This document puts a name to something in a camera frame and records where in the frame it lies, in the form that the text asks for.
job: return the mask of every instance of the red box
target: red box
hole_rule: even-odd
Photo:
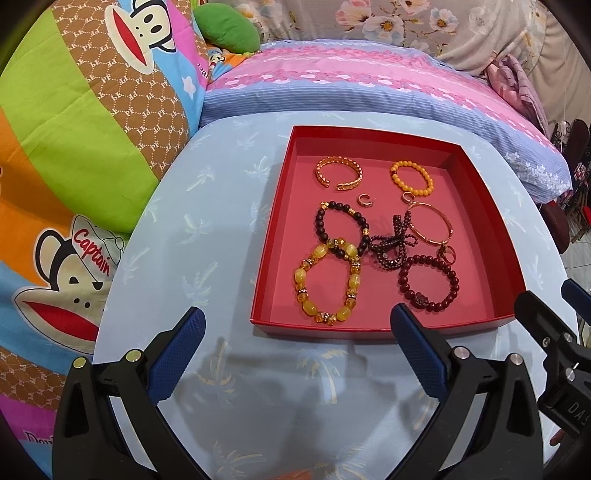
[[[349,167],[323,167],[330,180],[325,188],[314,169],[324,157],[340,155],[357,161],[363,169],[361,184],[337,192],[337,183],[351,181]],[[410,307],[426,327],[443,333],[473,332],[504,325],[512,320],[513,302],[525,290],[513,244],[491,194],[474,165],[459,145],[377,130],[342,127],[294,127],[281,169],[277,191],[256,282],[251,322],[264,332],[314,338],[391,339],[389,318],[393,306],[404,300],[398,289],[398,271],[381,269],[370,254],[362,257],[358,302],[347,321],[333,327],[317,324],[296,301],[293,273],[319,244],[314,227],[320,202],[348,203],[360,211],[370,226],[370,235],[392,235],[392,216],[404,215],[407,205],[402,190],[389,176],[398,160],[412,160],[425,167],[434,182],[434,192],[420,200],[440,209],[453,225],[449,242],[457,252],[453,265],[460,280],[455,301],[442,312]],[[401,168],[400,178],[415,188],[424,188],[419,172]],[[367,193],[374,201],[360,207],[356,199]],[[443,220],[427,207],[412,209],[413,223],[429,238],[445,239]],[[359,227],[343,212],[328,210],[326,232],[342,236],[355,245]],[[437,247],[418,242],[409,255],[435,256]],[[334,313],[342,305],[349,277],[349,263],[328,254],[308,272],[306,285],[319,310]],[[416,265],[409,283],[432,301],[442,301],[449,283],[441,272]]]

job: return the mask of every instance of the blue gripper pad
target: blue gripper pad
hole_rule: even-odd
[[[443,402],[449,390],[447,368],[418,325],[418,320],[404,303],[392,309],[390,328],[404,356],[425,393]]]
[[[564,301],[574,308],[585,322],[591,324],[591,295],[572,278],[564,281],[560,293]]]
[[[174,387],[204,336],[205,315],[195,308],[174,332],[174,336],[150,368],[148,396],[153,405],[173,394]]]

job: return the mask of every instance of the metal screw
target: metal screw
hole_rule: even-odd
[[[456,357],[465,360],[470,356],[470,350],[468,350],[465,346],[457,346],[453,349],[453,354]]]
[[[509,356],[509,359],[511,360],[511,363],[514,365],[521,365],[523,363],[523,357],[518,353],[512,353]]]
[[[142,357],[142,352],[140,350],[130,350],[125,354],[125,359],[128,362],[137,362]]]
[[[82,368],[83,366],[86,365],[86,358],[84,358],[83,356],[79,356],[78,358],[76,358],[73,362],[72,362],[72,366],[74,368]]]
[[[566,374],[566,378],[569,379],[569,382],[574,380],[574,370],[572,368],[567,368],[564,373]]]

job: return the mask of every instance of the folded cloth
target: folded cloth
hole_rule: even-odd
[[[519,61],[511,54],[495,60],[486,75],[498,95],[533,123],[547,138],[550,128],[542,102]]]
[[[254,53],[231,53],[226,49],[208,43],[207,56],[209,57],[209,72],[207,82],[212,83],[224,73],[229,72],[253,55]]]

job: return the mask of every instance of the table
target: table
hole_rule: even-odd
[[[436,407],[393,343],[266,337],[249,322],[269,210],[293,125],[340,125],[422,135],[463,146],[502,213],[528,289],[577,332],[560,297],[567,278],[534,203],[499,153],[439,122],[365,112],[280,112],[226,118],[191,139],[150,200],[116,273],[94,362],[118,360],[173,327],[191,305],[205,339],[160,409],[212,477],[385,478]],[[520,352],[536,395],[544,354],[512,322],[454,338],[477,356]],[[463,453],[475,401],[448,461]],[[138,461],[149,465],[120,402],[115,410]],[[556,426],[543,417],[544,454]]]

